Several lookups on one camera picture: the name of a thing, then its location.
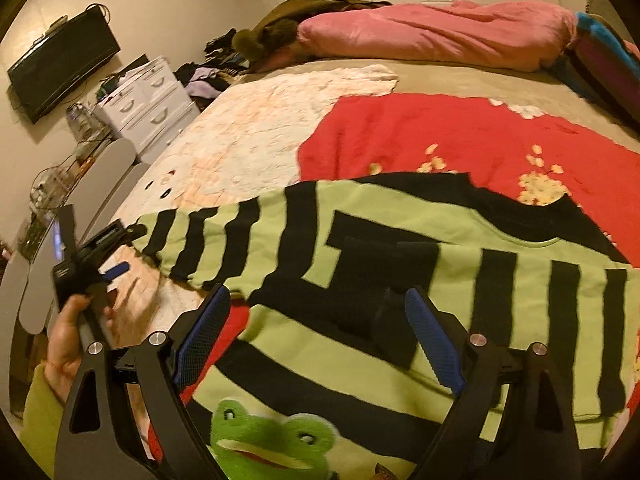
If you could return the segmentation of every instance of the pile of clothes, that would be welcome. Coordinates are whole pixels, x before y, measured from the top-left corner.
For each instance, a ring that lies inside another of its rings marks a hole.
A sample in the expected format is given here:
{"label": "pile of clothes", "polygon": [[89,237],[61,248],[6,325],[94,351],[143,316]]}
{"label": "pile of clothes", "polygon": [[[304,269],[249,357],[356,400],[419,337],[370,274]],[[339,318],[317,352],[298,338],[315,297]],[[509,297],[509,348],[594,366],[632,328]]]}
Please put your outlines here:
{"label": "pile of clothes", "polygon": [[232,28],[224,36],[209,41],[205,47],[207,60],[203,64],[185,63],[175,71],[176,78],[200,111],[215,101],[229,88],[234,78],[248,68],[248,62],[231,46],[235,33]]}

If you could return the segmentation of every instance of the blue gripper pad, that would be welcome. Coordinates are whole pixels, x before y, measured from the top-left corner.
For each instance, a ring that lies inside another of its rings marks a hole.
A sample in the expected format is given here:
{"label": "blue gripper pad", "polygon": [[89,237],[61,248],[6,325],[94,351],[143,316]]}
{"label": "blue gripper pad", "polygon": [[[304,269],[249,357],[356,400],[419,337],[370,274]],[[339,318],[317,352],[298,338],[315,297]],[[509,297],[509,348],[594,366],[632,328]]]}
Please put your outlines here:
{"label": "blue gripper pad", "polygon": [[194,384],[207,362],[231,308],[228,288],[221,286],[204,307],[176,356],[174,385],[179,392]]}
{"label": "blue gripper pad", "polygon": [[406,318],[442,386],[457,397],[465,389],[460,354],[420,293],[411,288],[404,297]]}
{"label": "blue gripper pad", "polygon": [[111,283],[116,278],[122,276],[125,272],[129,272],[130,269],[131,266],[128,262],[121,262],[115,267],[111,267],[111,269],[107,270],[107,272],[105,272],[102,277],[106,282]]}

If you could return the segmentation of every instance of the cable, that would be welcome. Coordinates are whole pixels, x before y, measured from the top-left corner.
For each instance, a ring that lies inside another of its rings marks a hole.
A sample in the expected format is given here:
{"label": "cable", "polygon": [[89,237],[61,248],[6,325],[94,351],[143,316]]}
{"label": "cable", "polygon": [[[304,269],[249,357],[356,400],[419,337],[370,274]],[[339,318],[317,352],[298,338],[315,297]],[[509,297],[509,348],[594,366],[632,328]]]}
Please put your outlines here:
{"label": "cable", "polygon": [[[20,103],[20,98],[18,97],[18,94],[15,93],[15,88],[13,86],[11,86],[11,92],[12,92],[12,94],[14,94],[15,100]],[[13,104],[11,104],[11,108],[13,108],[14,110],[19,110],[20,108],[22,108],[22,103],[20,103],[17,106],[14,106]]]}
{"label": "cable", "polygon": [[33,187],[36,184],[36,180],[38,180],[38,178],[40,177],[41,174],[45,173],[46,171],[50,171],[50,170],[54,170],[55,168],[57,168],[59,166],[51,166],[49,168],[45,168],[44,170],[40,171],[35,177],[33,177],[33,180],[31,181],[31,189],[29,190],[29,193],[31,194],[31,190],[33,190]]}
{"label": "cable", "polygon": [[89,9],[91,9],[91,7],[100,7],[100,10],[102,11],[102,15],[104,16],[104,19],[107,20],[107,24],[109,24],[109,22],[111,21],[111,11],[109,10],[109,7],[107,7],[105,4],[89,4],[86,6],[86,9],[84,10],[85,12],[88,11]]}
{"label": "cable", "polygon": [[84,83],[82,83],[82,89],[81,89],[80,93],[76,97],[72,97],[68,101],[62,101],[60,104],[61,105],[68,105],[70,102],[77,101],[79,98],[81,98],[84,95],[84,91],[86,90],[86,84],[87,84],[88,81],[89,81],[88,79],[84,80]]}

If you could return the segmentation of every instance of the hand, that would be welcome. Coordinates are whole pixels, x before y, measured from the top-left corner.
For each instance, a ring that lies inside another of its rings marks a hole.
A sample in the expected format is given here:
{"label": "hand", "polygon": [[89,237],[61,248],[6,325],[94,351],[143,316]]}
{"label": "hand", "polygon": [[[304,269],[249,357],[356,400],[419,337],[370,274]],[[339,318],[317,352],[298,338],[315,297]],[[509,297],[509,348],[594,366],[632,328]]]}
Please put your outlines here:
{"label": "hand", "polygon": [[[109,292],[110,304],[114,303],[116,295],[116,290]],[[90,298],[85,296],[77,294],[71,296],[60,311],[49,334],[44,378],[63,404],[66,403],[82,361],[78,315],[86,310],[90,302]],[[104,315],[107,318],[107,329],[113,330],[115,311],[107,306],[104,308]]]}
{"label": "hand", "polygon": [[378,464],[376,466],[376,475],[371,480],[398,480],[398,477],[383,465]]}

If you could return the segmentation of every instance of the white dresser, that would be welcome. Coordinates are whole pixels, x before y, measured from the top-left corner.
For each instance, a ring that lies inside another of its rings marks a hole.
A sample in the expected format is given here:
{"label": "white dresser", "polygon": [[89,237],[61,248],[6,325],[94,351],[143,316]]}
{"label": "white dresser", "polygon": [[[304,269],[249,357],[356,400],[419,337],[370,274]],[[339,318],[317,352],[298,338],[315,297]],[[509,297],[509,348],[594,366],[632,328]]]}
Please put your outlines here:
{"label": "white dresser", "polygon": [[152,164],[200,111],[160,57],[103,99],[95,113]]}

